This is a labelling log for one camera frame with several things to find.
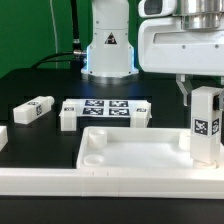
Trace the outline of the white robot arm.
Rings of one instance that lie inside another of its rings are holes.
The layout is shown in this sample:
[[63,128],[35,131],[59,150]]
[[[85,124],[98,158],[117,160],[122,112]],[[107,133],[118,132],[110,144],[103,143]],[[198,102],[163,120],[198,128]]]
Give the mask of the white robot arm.
[[93,39],[82,77],[121,83],[145,72],[171,73],[185,97],[189,75],[224,78],[224,0],[141,0],[138,47],[128,40],[127,0],[92,0]]

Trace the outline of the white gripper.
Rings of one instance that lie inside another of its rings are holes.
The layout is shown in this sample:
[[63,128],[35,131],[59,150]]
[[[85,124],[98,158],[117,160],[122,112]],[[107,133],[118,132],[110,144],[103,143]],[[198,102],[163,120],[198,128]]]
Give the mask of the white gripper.
[[224,110],[224,18],[219,28],[207,30],[183,30],[178,17],[145,20],[138,32],[138,60],[145,72],[177,74],[185,106],[193,90],[185,74],[222,76],[219,109]]

